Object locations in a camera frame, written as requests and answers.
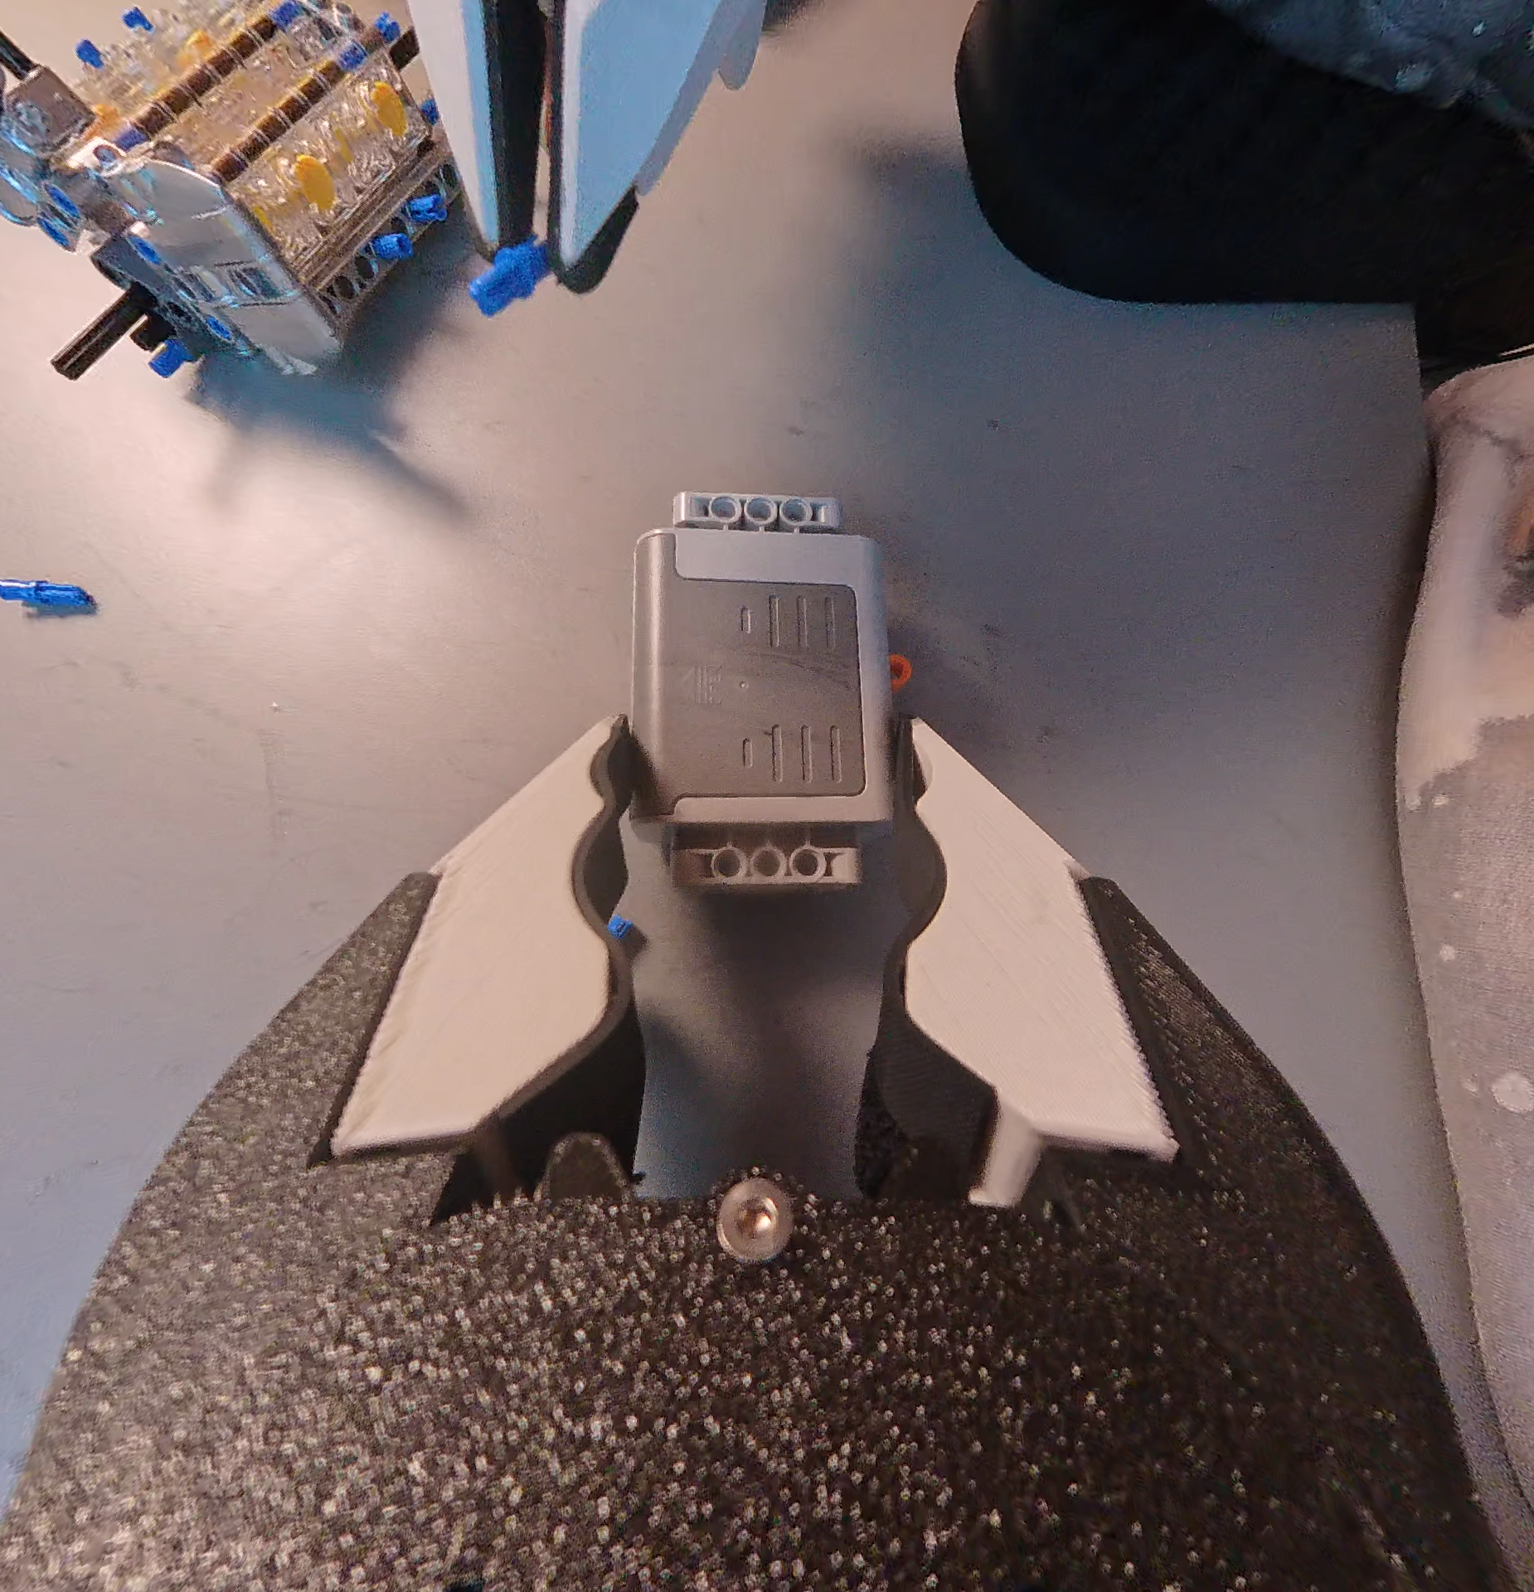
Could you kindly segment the grey battery box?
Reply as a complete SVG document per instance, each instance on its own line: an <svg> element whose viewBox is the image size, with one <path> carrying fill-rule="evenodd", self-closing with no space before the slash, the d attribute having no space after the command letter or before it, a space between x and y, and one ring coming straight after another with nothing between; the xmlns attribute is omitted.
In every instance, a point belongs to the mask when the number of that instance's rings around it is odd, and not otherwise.
<svg viewBox="0 0 1534 1592"><path fill-rule="evenodd" d="M836 497L684 489L637 540L631 817L675 885L863 882L894 817L883 552Z"/></svg>

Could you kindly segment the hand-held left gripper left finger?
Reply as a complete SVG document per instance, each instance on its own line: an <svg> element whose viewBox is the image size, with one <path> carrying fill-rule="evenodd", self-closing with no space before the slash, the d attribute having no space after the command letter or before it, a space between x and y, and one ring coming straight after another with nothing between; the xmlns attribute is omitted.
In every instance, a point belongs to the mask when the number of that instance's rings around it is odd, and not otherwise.
<svg viewBox="0 0 1534 1592"><path fill-rule="evenodd" d="M634 1192L646 1046L612 918L636 764L603 719L437 863L331 1160L455 1150L447 1212Z"/></svg>

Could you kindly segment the grey desk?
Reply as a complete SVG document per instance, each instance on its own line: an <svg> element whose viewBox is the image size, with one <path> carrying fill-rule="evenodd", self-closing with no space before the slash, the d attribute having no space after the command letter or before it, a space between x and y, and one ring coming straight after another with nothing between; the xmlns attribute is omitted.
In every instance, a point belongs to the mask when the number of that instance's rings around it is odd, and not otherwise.
<svg viewBox="0 0 1534 1592"><path fill-rule="evenodd" d="M1399 308L1151 308L986 227L967 3L775 18L599 290L498 318L462 217L339 366L52 358L108 301L0 217L0 1512L166 1145L380 900L629 704L685 489L881 542L903 699L1110 875L1345 1157L1478 1369L1394 800L1427 446Z"/></svg>

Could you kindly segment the grey transparent engine model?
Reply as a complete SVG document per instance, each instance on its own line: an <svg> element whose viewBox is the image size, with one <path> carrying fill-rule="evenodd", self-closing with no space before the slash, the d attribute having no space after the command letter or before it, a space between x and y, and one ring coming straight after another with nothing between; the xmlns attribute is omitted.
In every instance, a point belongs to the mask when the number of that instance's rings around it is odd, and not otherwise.
<svg viewBox="0 0 1534 1592"><path fill-rule="evenodd" d="M117 300L54 359L123 339L170 378L218 353L332 363L380 278L460 202L420 53L352 3L148 3L73 82L0 29L0 213L87 252Z"/></svg>

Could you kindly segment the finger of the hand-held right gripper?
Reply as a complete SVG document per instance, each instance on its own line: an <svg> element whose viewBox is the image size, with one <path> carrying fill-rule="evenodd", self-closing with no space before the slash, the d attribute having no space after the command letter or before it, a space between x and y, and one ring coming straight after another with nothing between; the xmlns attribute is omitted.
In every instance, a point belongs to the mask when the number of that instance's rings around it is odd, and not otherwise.
<svg viewBox="0 0 1534 1592"><path fill-rule="evenodd" d="M554 11L554 270L607 275L714 77L753 67L765 1L563 1Z"/></svg>
<svg viewBox="0 0 1534 1592"><path fill-rule="evenodd" d="M483 126L478 179L480 252L526 242L536 230L549 21L539 1L480 1Z"/></svg>

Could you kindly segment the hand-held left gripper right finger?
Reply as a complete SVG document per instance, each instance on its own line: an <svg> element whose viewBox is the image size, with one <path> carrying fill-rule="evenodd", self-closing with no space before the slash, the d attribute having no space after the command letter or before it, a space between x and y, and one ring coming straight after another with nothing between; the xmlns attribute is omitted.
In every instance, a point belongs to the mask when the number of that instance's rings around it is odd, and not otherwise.
<svg viewBox="0 0 1534 1592"><path fill-rule="evenodd" d="M1057 1150L1176 1160L1088 872L923 719L896 752L873 1192L1010 1208Z"/></svg>

